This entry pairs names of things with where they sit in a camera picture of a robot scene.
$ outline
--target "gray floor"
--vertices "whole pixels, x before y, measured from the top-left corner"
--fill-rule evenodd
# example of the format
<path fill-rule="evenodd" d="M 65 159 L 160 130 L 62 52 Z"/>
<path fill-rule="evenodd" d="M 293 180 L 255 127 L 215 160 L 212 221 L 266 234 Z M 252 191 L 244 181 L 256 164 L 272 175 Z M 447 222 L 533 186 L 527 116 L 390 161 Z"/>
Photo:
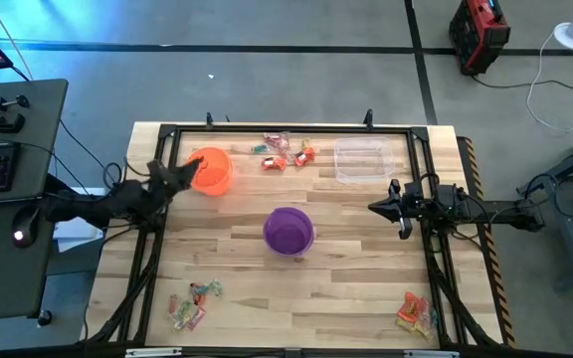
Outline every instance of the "gray floor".
<path fill-rule="evenodd" d="M 424 47 L 449 46 L 446 28 L 458 3 L 415 0 Z M 539 48 L 557 22 L 573 16 L 573 0 L 502 0 L 501 5 L 512 25 L 508 47 L 514 49 Z M 0 14 L 23 40 L 411 45 L 403 0 L 0 0 Z M 21 67 L 16 54 L 8 54 Z M 24 51 L 24 56 L 36 79 L 70 81 L 63 120 L 103 162 L 120 160 L 136 120 L 203 120 L 207 111 L 216 120 L 229 115 L 234 121 L 357 122 L 371 107 L 378 123 L 426 123 L 413 55 Z M 462 77 L 452 57 L 427 56 L 426 67 L 439 124 L 454 125 L 476 144 L 487 197 L 515 199 L 517 185 L 572 147 L 573 133 L 558 135 L 529 116 L 527 89 L 484 88 Z M 536 67 L 533 57 L 501 57 L 481 78 L 495 85 L 524 83 Z M 573 57 L 545 58 L 542 78 L 573 85 Z M 0 82 L 17 80 L 12 71 L 0 71 Z M 571 90 L 538 87 L 533 107 L 556 125 L 573 124 Z M 64 132 L 57 143 L 58 155 L 86 185 L 101 184 L 100 170 Z M 538 234 L 495 228 L 503 282 L 518 346 L 573 353 L 573 291 L 558 294 L 551 288 L 569 267 L 555 224 L 548 224 Z M 49 279 L 45 305 L 56 314 L 51 326 L 0 320 L 0 349 L 78 339 L 95 264 L 90 259 L 78 264 L 78 258 L 95 251 L 55 256 L 54 271 L 86 272 Z"/>

